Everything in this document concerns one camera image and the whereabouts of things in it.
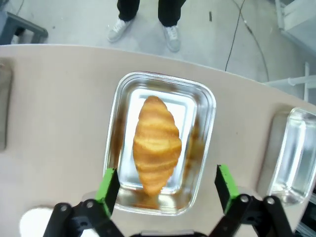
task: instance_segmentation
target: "bolt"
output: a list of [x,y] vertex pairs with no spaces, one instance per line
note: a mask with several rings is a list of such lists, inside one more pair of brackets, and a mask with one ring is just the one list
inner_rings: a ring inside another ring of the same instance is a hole
[[247,196],[241,196],[241,197],[240,197],[240,200],[241,200],[242,202],[248,202],[248,201],[249,201],[249,199],[248,199]]
[[62,205],[60,208],[61,211],[66,211],[67,210],[67,206],[66,205]]
[[267,198],[267,203],[273,205],[275,203],[272,197]]
[[87,208],[91,208],[92,206],[93,206],[93,202],[89,201],[89,202],[87,203]]

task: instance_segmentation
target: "person's leg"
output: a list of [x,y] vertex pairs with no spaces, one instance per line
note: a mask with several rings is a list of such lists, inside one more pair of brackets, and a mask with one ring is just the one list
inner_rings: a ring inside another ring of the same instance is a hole
[[118,0],[118,20],[109,31],[109,42],[118,41],[136,16],[140,0]]
[[180,40],[177,23],[181,16],[181,7],[186,0],[159,0],[158,18],[163,25],[168,48],[177,52],[180,50]]
[[140,0],[118,0],[119,19],[132,20],[138,11]]

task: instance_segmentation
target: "beige tabletop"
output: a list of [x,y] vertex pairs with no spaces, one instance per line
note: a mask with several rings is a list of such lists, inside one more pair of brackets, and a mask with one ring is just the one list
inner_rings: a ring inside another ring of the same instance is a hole
[[[151,55],[111,49],[0,46],[14,72],[7,147],[0,153],[0,236],[18,236],[28,209],[58,202],[77,204],[102,180],[113,95],[119,80],[149,71],[201,82],[213,92],[217,111],[202,182],[193,207],[176,217],[114,210],[129,236],[141,230],[194,229],[209,233],[223,215],[214,185],[217,164],[227,164],[237,184],[255,189],[269,127],[284,105],[316,107],[236,75]],[[295,228],[307,202],[285,209]],[[256,236],[241,227],[237,236]]]

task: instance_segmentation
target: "bread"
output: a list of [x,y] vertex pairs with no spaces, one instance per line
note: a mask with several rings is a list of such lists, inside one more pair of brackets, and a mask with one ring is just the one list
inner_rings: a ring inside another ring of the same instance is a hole
[[153,196],[172,175],[182,143],[172,114],[158,97],[146,99],[138,119],[133,156],[143,189]]

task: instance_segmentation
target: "gray concrete floor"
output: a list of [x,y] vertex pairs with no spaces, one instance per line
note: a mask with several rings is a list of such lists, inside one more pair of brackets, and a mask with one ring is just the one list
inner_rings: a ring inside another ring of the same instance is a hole
[[[10,0],[6,9],[16,13],[21,2]],[[225,69],[239,13],[232,0],[187,0],[178,23],[182,39],[178,53],[166,47],[158,21],[158,0],[142,0],[124,38],[109,43],[107,33],[118,16],[116,2],[25,0],[19,16],[45,27],[49,32],[47,43],[118,48]],[[242,12],[262,48],[270,80],[303,76],[306,56],[279,32],[274,4],[267,0],[246,0]],[[267,81],[258,47],[242,21],[227,71]]]

